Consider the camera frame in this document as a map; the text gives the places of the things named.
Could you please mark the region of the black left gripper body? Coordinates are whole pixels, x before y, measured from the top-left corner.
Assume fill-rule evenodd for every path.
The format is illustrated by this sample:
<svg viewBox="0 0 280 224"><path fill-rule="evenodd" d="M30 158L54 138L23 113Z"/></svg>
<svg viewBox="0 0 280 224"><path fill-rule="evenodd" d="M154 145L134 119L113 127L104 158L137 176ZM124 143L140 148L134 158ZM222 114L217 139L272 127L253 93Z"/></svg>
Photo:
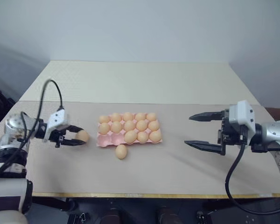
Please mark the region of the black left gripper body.
<svg viewBox="0 0 280 224"><path fill-rule="evenodd" d="M55 143L55 147L59 148L61 145L68 146L69 140L65 139L66 129L53 130L49 136L49 141Z"/></svg>

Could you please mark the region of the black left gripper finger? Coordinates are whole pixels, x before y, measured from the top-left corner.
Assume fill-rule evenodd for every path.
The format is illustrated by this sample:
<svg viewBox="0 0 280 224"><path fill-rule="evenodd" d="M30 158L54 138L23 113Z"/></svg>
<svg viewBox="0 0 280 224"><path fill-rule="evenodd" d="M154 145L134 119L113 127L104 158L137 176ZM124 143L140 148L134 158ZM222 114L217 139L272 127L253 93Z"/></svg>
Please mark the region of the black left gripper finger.
<svg viewBox="0 0 280 224"><path fill-rule="evenodd" d="M83 129L80 127L77 127L77 126L70 125L66 128L66 130L68 130L71 133L78 133L79 131L82 131Z"/></svg>
<svg viewBox="0 0 280 224"><path fill-rule="evenodd" d="M65 145L65 146L80 146L80 145L86 144L86 142L83 140L77 140L77 139L71 139L71 140L62 139L62 140L60 140L60 144Z"/></svg>

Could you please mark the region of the dark red-brown furniture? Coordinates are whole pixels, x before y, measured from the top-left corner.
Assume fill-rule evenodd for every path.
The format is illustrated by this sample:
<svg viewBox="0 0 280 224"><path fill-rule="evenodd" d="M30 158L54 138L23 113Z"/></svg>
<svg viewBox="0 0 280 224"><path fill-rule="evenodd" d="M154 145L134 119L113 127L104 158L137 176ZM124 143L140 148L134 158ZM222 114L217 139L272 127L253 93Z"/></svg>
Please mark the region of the dark red-brown furniture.
<svg viewBox="0 0 280 224"><path fill-rule="evenodd" d="M267 112L273 117L275 121L280 120L280 108L266 107Z"/></svg>

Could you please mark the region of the black clamp bracket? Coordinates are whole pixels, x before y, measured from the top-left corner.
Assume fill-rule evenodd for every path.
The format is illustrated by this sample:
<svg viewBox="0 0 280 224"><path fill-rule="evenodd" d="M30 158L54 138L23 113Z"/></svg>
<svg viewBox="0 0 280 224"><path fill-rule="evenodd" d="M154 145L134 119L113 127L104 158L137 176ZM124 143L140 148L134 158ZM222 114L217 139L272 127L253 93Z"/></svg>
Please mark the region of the black clamp bracket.
<svg viewBox="0 0 280 224"><path fill-rule="evenodd" d="M74 214L72 224L86 224L90 220L88 213Z"/></svg>
<svg viewBox="0 0 280 224"><path fill-rule="evenodd" d="M196 212L197 224L208 224L208 216L203 211Z"/></svg>

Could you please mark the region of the pink egg tray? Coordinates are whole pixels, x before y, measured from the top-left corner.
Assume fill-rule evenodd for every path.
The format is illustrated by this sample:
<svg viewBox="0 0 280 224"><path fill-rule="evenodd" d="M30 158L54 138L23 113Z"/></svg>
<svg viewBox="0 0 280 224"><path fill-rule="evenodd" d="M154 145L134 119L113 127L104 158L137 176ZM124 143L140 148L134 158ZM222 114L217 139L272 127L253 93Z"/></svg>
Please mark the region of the pink egg tray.
<svg viewBox="0 0 280 224"><path fill-rule="evenodd" d="M133 122L136 124L138 121L135 119L135 115L137 113L132 113L134 114L134 119L133 119ZM124 140L124 135L126 133L126 131L124 130L124 123L126 121L124 121L123 119L120 121L120 123L122 124L123 126L123 129L120 133L118 134L115 134L113 133L111 130L106 134L106 135L101 135L99 132L97 134L97 145L99 147L107 147L107 146L118 146L118 145L121 145L121 144L127 144ZM108 124L111 126L112 124L112 121L110 119L110 121L108 122ZM152 132L148 127L147 129L144 131L144 132L147 132L148 135L150 135L150 133Z"/></svg>

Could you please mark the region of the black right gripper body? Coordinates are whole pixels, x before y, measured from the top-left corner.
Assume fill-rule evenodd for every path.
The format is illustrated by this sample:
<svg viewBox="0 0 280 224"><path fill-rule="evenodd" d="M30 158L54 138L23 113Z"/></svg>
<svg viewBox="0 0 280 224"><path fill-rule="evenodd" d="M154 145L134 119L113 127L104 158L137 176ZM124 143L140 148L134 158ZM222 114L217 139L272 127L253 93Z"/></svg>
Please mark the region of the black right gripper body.
<svg viewBox="0 0 280 224"><path fill-rule="evenodd" d="M229 121L229 109L222 112L222 124L221 129L218 130L217 142L222 149L226 149L226 146L247 145L247 127L246 125L239 125L237 122L231 123Z"/></svg>

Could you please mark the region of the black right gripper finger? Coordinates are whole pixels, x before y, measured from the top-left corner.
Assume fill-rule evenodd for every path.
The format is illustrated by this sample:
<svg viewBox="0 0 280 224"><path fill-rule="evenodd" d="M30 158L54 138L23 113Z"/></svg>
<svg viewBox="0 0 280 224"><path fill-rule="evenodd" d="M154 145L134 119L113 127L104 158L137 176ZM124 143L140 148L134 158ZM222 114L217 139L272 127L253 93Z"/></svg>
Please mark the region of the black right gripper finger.
<svg viewBox="0 0 280 224"><path fill-rule="evenodd" d="M210 144L207 141L198 141L198 140L185 140L184 143L200 151L225 155L225 148L221 145Z"/></svg>
<svg viewBox="0 0 280 224"><path fill-rule="evenodd" d="M202 112L189 117L189 120L199 121L199 122L210 122L213 120L222 120L224 117L224 111L220 112Z"/></svg>

